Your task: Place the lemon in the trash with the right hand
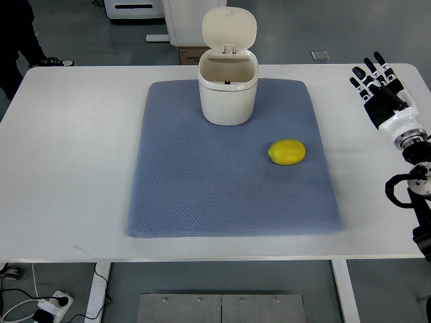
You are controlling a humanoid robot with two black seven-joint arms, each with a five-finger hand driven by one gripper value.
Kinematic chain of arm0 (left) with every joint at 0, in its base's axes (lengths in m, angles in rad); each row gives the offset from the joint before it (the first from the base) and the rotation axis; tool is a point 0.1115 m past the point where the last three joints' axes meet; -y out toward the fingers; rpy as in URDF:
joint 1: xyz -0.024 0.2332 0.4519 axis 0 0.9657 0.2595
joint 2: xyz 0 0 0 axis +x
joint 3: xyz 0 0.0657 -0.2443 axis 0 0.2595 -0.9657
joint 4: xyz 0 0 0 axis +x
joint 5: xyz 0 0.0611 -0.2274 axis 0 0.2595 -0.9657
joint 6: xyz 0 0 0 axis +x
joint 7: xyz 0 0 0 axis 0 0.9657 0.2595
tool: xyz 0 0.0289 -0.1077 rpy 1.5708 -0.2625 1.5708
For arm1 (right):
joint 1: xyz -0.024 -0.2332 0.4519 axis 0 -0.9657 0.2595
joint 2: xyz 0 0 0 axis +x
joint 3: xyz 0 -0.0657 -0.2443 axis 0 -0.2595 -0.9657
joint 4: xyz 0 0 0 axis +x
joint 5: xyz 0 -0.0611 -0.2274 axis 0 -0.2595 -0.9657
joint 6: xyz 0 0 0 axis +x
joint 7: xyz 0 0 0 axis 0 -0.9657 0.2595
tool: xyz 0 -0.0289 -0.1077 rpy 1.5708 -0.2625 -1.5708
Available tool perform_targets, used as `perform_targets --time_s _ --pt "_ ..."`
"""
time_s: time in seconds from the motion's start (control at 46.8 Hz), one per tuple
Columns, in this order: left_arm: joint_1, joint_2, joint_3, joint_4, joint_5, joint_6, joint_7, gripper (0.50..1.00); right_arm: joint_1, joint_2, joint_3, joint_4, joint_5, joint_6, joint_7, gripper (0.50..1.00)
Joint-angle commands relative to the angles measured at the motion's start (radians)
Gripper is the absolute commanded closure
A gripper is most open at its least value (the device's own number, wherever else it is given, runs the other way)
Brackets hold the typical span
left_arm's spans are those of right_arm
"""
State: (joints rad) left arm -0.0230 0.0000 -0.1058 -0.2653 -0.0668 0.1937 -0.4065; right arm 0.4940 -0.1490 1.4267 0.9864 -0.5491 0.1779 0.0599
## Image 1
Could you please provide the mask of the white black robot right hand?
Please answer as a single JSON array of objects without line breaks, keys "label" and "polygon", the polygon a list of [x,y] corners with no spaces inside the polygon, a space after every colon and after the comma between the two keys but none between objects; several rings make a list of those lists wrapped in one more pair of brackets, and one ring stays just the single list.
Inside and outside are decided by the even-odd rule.
[{"label": "white black robot right hand", "polygon": [[355,66],[352,68],[354,75],[350,77],[370,121],[378,131],[388,135],[399,150],[427,141],[429,134],[418,121],[418,106],[413,96],[385,58],[378,51],[373,56],[375,63],[364,58],[367,71]]}]

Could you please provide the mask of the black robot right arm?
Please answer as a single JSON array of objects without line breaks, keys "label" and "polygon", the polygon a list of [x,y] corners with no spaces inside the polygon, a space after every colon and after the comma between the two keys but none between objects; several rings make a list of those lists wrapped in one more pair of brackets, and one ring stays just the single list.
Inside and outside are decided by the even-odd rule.
[{"label": "black robot right arm", "polygon": [[[400,134],[395,146],[402,150],[404,160],[413,168],[406,174],[397,174],[385,184],[387,198],[397,207],[413,209],[418,226],[412,231],[412,239],[430,261],[430,142],[422,129],[413,129]],[[410,202],[401,202],[395,196],[395,187],[400,182],[407,183]]]}]

